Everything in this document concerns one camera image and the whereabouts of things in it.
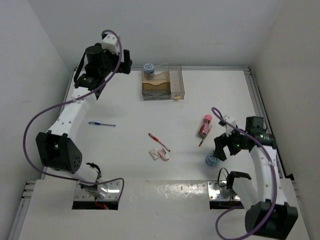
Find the blue tape roll stack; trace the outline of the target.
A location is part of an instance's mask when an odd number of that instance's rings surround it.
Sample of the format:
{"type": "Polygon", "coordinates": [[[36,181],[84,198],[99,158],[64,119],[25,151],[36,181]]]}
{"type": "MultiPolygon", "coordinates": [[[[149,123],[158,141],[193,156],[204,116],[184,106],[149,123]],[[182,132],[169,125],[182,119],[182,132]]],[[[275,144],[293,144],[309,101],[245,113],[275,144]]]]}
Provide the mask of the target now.
{"type": "Polygon", "coordinates": [[[143,75],[146,79],[152,79],[155,75],[155,65],[146,63],[143,65],[143,75]]]}

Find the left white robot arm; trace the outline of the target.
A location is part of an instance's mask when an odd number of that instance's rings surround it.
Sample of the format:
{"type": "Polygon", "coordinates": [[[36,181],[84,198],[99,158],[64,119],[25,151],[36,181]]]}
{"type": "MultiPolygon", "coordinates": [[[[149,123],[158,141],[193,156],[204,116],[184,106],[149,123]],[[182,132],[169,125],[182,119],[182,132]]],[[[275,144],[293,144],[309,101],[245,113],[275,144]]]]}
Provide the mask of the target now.
{"type": "Polygon", "coordinates": [[[81,188],[97,193],[101,181],[100,168],[83,162],[83,155],[75,144],[78,129],[89,108],[99,99],[110,73],[129,74],[132,60],[130,51],[120,52],[101,43],[89,46],[74,74],[74,89],[70,103],[66,104],[55,123],[47,132],[36,136],[41,163],[52,170],[62,171],[76,179],[81,188]]]}

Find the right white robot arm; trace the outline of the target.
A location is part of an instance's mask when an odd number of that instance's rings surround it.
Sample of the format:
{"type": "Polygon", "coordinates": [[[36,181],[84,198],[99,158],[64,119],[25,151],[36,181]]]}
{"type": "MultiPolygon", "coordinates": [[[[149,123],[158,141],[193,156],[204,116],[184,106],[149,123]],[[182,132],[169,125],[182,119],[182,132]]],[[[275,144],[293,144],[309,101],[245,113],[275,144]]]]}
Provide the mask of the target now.
{"type": "Polygon", "coordinates": [[[289,205],[283,192],[274,135],[267,133],[264,119],[259,116],[247,117],[244,130],[238,129],[235,120],[227,115],[219,125],[225,127],[225,133],[214,138],[213,156],[225,161],[224,148],[231,156],[248,151],[254,165],[256,188],[245,172],[231,171],[226,179],[226,189],[239,196],[245,209],[246,234],[285,240],[298,219],[298,210],[289,205]]]}

